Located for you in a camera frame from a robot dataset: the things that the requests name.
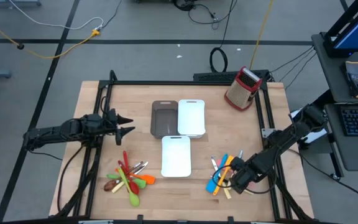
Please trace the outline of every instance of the white cable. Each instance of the white cable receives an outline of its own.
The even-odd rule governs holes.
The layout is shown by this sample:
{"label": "white cable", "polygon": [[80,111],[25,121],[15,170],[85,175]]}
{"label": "white cable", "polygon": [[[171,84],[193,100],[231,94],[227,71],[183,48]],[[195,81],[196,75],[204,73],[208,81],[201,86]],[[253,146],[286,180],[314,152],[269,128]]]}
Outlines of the white cable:
{"label": "white cable", "polygon": [[35,19],[31,18],[29,15],[27,15],[25,12],[22,11],[22,9],[20,9],[19,7],[16,6],[16,4],[13,3],[12,0],[9,0],[11,2],[11,4],[17,9],[19,10],[21,13],[23,13],[23,15],[25,15],[27,18],[29,18],[31,21],[35,22],[36,24],[40,24],[40,25],[44,25],[44,26],[52,26],[52,27],[62,27],[62,28],[66,28],[66,29],[72,29],[72,30],[77,30],[77,29],[81,29],[82,27],[86,26],[88,23],[92,22],[95,19],[100,19],[102,21],[102,23],[95,29],[100,30],[103,26],[103,19],[100,17],[94,17],[92,19],[90,19],[88,22],[85,22],[82,26],[77,27],[77,28],[72,28],[72,27],[67,27],[67,26],[63,26],[63,25],[56,25],[56,24],[46,24],[43,22],[38,22]]}

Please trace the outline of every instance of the wooden tabletop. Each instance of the wooden tabletop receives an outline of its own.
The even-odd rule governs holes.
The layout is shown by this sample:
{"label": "wooden tabletop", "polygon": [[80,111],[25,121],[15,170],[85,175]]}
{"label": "wooden tabletop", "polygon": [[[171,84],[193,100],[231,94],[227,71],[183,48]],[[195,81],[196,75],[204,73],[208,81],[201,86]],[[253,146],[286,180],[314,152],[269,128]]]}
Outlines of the wooden tabletop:
{"label": "wooden tabletop", "polygon": [[[98,82],[82,83],[75,118],[93,112],[97,86]],[[133,119],[133,123],[124,126],[135,126],[136,129],[124,137],[121,146],[116,145],[114,136],[104,137],[91,218],[136,219],[138,214],[143,214],[145,220],[223,221],[227,220],[228,216],[233,216],[235,221],[272,221],[270,194],[239,195],[232,190],[232,199],[228,200],[222,190],[217,196],[205,191],[206,184],[214,172],[211,156],[221,158],[225,153],[236,156],[242,149],[243,159],[247,160],[262,150],[255,103],[244,112],[237,111],[225,102],[223,96],[226,90],[227,86],[114,85],[111,108],[115,108],[120,115]],[[288,118],[289,109],[283,84],[268,83],[268,92],[276,128],[284,129],[291,121]],[[262,91],[260,94],[267,125]],[[200,139],[191,140],[191,175],[186,178],[165,178],[160,173],[161,140],[150,134],[152,103],[155,100],[181,99],[205,101],[206,134]],[[61,171],[79,147],[78,142],[67,144]],[[108,181],[106,174],[114,173],[117,160],[123,160],[123,150],[128,153],[130,165],[148,161],[148,166],[141,174],[154,175],[157,178],[155,184],[140,190],[140,206],[137,208],[131,206],[125,188],[115,194],[103,190],[104,184]],[[85,150],[82,150],[68,166],[63,180],[61,205],[68,201],[78,186],[84,153]],[[285,152],[282,155],[282,163],[288,191],[306,214],[313,217],[300,158],[294,153]],[[256,191],[268,187],[267,179],[249,186]],[[87,195],[88,189],[83,194],[80,214],[85,213]],[[280,194],[278,201],[280,213],[284,217]],[[51,215],[57,212],[56,204],[57,188],[50,209]]]}

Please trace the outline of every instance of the computer monitor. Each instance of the computer monitor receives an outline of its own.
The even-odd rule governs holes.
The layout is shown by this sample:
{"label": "computer monitor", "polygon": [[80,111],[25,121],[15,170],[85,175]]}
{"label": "computer monitor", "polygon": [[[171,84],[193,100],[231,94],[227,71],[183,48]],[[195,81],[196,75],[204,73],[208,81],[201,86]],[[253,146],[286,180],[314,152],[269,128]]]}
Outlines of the computer monitor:
{"label": "computer monitor", "polygon": [[358,0],[324,35],[324,47],[330,57],[348,57],[358,52]]}

